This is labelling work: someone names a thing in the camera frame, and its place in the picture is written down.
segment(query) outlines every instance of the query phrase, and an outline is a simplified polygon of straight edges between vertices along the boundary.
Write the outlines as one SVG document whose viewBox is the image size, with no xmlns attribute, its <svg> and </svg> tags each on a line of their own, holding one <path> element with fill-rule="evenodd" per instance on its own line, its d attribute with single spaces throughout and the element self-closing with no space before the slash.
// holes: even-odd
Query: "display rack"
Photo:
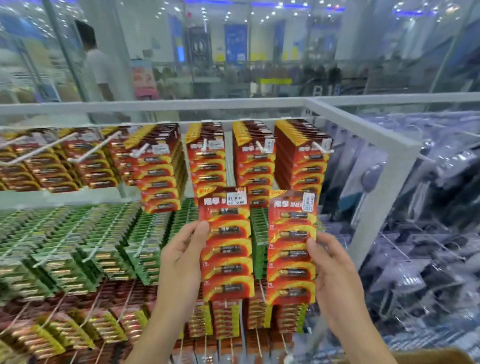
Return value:
<svg viewBox="0 0 480 364">
<path fill-rule="evenodd" d="M 370 123 L 356 115 L 348 113 L 338 107 L 349 106 L 376 106 L 376 105 L 425 105 L 440 103 L 466 103 L 480 101 L 480 93 L 449 93 L 449 94 L 411 94 L 411 95 L 381 95 L 381 96 L 344 96 L 344 97 L 292 97 L 292 98 L 251 98 L 251 99 L 212 99 L 212 100 L 170 100 L 170 101 L 125 101 L 125 102 L 92 102 L 92 103 L 49 103 L 49 104 L 22 104 L 2 105 L 0 115 L 29 115 L 29 114 L 85 114 L 92 112 L 149 112 L 149 111 L 185 111 L 211 109 L 285 109 L 301 108 L 300 115 L 314 125 L 322 125 L 325 120 L 337 124 L 352 134 L 358 135 L 368 143 L 377 146 L 388 154 L 384 172 L 375 187 L 364 201 L 361 210 L 360 222 L 351 240 L 348 253 L 355 266 L 359 268 L 370 250 L 375 237 L 410 173 L 415 161 L 420 158 L 421 142 L 407 138 L 399 133 L 384 129 Z M 260 119 L 273 128 L 275 120 Z M 190 122 L 180 121 L 184 132 Z M 232 133 L 231 124 L 235 120 L 219 120 L 226 131 L 227 154 L 227 184 L 235 185 L 233 178 L 232 160 Z M 45 125 L 45 127 L 61 127 L 62 125 Z M 186 187 L 186 197 L 192 197 L 191 182 Z M 119 188 L 104 188 L 89 190 L 83 188 L 77 192 L 50 194 L 48 192 L 2 192 L 0 193 L 1 209 L 31 208 L 39 206 L 61 206 L 69 204 L 129 202 L 139 199 L 136 187 L 121 185 Z M 307 351 L 318 346 L 324 336 L 326 325 L 320 317 L 319 323 L 309 335 Z"/>
</svg>

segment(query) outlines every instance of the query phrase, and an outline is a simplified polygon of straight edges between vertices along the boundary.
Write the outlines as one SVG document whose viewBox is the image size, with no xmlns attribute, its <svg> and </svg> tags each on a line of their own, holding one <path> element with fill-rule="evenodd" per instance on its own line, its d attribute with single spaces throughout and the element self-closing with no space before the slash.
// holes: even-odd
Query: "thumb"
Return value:
<svg viewBox="0 0 480 364">
<path fill-rule="evenodd" d="M 190 261 L 191 263 L 198 263 L 198 259 L 200 259 L 200 253 L 206 245 L 206 240 L 209 233 L 210 225 L 208 224 L 208 221 L 201 221 L 195 228 L 190 240 L 190 244 L 188 244 L 188 248 L 185 251 L 184 256 L 186 260 Z"/>
<path fill-rule="evenodd" d="M 319 266 L 323 272 L 326 273 L 334 269 L 334 260 L 327 253 L 324 247 L 317 244 L 314 238 L 309 238 L 307 240 L 307 251 L 312 257 L 314 263 Z"/>
</svg>

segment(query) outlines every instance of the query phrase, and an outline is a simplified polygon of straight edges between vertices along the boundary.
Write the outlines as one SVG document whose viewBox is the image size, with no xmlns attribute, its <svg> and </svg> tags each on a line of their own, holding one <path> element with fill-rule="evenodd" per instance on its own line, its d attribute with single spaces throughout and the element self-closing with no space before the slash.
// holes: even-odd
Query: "person's left hand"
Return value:
<svg viewBox="0 0 480 364">
<path fill-rule="evenodd" d="M 191 222 L 163 248 L 152 318 L 160 317 L 168 325 L 178 326 L 192 315 L 200 288 L 200 253 L 209 232 L 207 221 Z"/>
</svg>

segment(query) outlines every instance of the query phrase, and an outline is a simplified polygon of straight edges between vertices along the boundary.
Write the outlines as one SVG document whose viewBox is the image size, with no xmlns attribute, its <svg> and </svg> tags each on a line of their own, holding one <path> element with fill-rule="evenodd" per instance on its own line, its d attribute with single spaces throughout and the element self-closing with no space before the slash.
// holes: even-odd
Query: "person's right hand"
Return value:
<svg viewBox="0 0 480 364">
<path fill-rule="evenodd" d="M 317 266 L 316 298 L 320 314 L 342 341 L 372 326 L 360 277 L 347 252 L 335 236 L 319 232 L 310 238 L 307 250 Z"/>
</svg>

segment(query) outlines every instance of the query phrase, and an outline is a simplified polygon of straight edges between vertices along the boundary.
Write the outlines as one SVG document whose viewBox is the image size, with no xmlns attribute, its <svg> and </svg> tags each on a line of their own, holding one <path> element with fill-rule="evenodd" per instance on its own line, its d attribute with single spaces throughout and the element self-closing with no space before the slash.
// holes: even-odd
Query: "blue sign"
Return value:
<svg viewBox="0 0 480 364">
<path fill-rule="evenodd" d="M 248 27 L 243 24 L 225 24 L 225 60 L 227 63 L 247 60 Z"/>
</svg>

